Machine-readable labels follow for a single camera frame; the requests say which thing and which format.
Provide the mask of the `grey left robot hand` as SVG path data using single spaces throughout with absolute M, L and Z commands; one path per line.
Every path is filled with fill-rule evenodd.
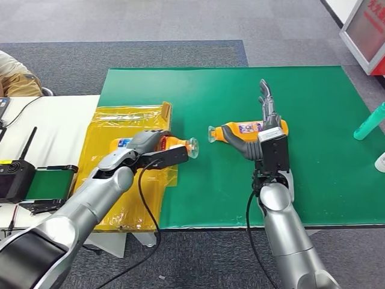
M 127 148 L 140 155 L 154 152 L 161 138 L 170 135 L 170 131 L 163 129 L 144 130 L 133 136 Z

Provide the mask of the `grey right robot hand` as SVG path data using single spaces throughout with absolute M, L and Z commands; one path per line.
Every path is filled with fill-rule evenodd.
M 260 121 L 226 123 L 221 126 L 222 139 L 240 152 L 247 160 L 261 160 L 274 145 L 287 139 L 281 117 L 275 110 L 275 103 L 267 81 L 259 82 L 261 95 L 258 98 L 262 111 Z

